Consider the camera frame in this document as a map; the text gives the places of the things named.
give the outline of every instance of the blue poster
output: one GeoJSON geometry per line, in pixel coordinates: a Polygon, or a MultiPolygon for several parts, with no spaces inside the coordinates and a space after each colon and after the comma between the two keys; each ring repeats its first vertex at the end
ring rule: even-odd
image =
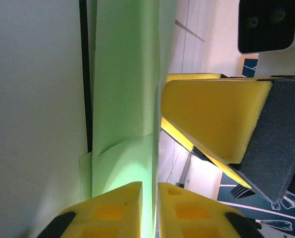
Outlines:
{"type": "Polygon", "coordinates": [[[259,195],[234,200],[230,191],[238,183],[225,174],[222,175],[218,201],[232,206],[246,217],[261,224],[269,225],[288,235],[295,236],[295,195],[286,192],[282,201],[272,204],[259,195]]]}

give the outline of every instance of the camera lens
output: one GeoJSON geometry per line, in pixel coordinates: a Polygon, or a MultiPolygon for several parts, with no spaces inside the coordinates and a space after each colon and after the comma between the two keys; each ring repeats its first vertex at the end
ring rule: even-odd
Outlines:
{"type": "Polygon", "coordinates": [[[251,16],[247,19],[247,27],[249,29],[254,29],[258,25],[258,18],[257,16],[251,16]]]}
{"type": "Polygon", "coordinates": [[[281,23],[284,21],[286,17],[286,12],[284,9],[282,8],[278,8],[276,10],[274,10],[273,14],[272,14],[272,21],[275,24],[281,23]]]}

